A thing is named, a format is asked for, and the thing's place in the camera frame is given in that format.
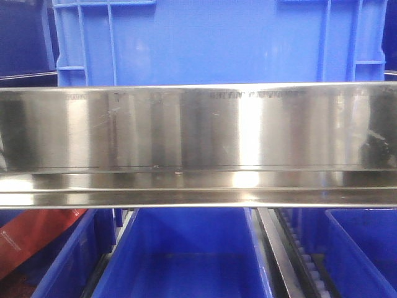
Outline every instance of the metal bar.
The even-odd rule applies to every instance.
[[[305,295],[300,287],[298,277],[292,267],[287,252],[280,238],[280,235],[273,223],[269,210],[266,208],[259,208],[259,218],[262,222],[262,228],[266,238],[270,243],[270,249],[276,260],[276,265],[281,273],[283,284],[287,291],[289,298],[305,298]]]
[[[396,207],[397,84],[0,90],[0,208]]]
[[[385,75],[397,76],[397,71],[396,70],[385,70]]]
[[[299,247],[297,247],[295,240],[287,227],[287,224],[280,214],[280,211],[277,209],[272,209],[269,211],[269,214],[273,218],[287,254],[289,255],[291,264],[297,274],[302,289],[305,292],[305,296],[310,298],[322,298],[316,287],[313,277],[311,276],[310,270],[308,269],[306,262],[299,251]]]
[[[55,87],[58,84],[56,71],[28,73],[0,77],[0,87]]]

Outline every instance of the red packaging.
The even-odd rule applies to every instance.
[[[27,210],[0,228],[0,279],[77,221],[86,209]]]

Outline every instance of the blue plastic crate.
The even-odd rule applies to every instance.
[[[305,253],[325,253],[329,220],[326,208],[288,208],[285,213]]]
[[[125,217],[127,216],[127,210],[116,208],[114,209],[114,219],[116,227],[121,228],[124,224]]]
[[[343,298],[397,297],[397,210],[328,210],[326,268]]]
[[[0,225],[21,212],[0,211]],[[27,276],[28,284],[37,286],[32,298],[80,297],[100,256],[112,250],[112,222],[111,209],[88,210],[67,231],[21,264],[16,270]]]
[[[53,0],[61,86],[383,80],[386,0]]]
[[[133,215],[93,297],[273,296],[247,209],[167,208]]]
[[[397,70],[397,0],[389,0],[385,21],[385,32],[383,34],[383,50],[386,55],[386,69]]]
[[[58,52],[50,0],[0,1],[0,76],[54,71]]]

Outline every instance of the reflective metal surface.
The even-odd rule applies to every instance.
[[[276,226],[270,216],[267,208],[258,208],[257,210],[262,224],[264,236],[269,243],[269,249],[272,252],[275,265],[280,272],[282,283],[288,298],[305,298],[305,294],[301,288],[298,276],[293,269],[290,258],[285,250],[282,239],[277,231]]]
[[[397,205],[395,83],[2,89],[0,136],[0,207]]]

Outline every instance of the stainless steel rail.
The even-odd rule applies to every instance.
[[[285,250],[269,210],[267,208],[259,208],[258,214],[262,224],[263,234],[269,243],[268,249],[272,252],[275,266],[280,272],[281,281],[279,283],[283,284],[285,287],[288,298],[305,298],[306,296],[301,288],[298,276],[293,269],[290,257]]]
[[[0,208],[397,206],[397,84],[0,89]]]

